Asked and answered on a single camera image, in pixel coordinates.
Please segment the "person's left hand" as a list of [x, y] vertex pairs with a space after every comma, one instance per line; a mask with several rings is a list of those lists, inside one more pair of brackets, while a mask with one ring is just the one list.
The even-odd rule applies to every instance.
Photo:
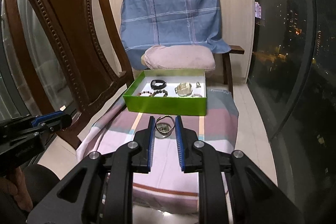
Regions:
[[30, 212], [33, 202], [27, 190], [25, 174], [18, 167], [5, 177], [1, 177], [1, 191], [13, 196], [20, 209]]

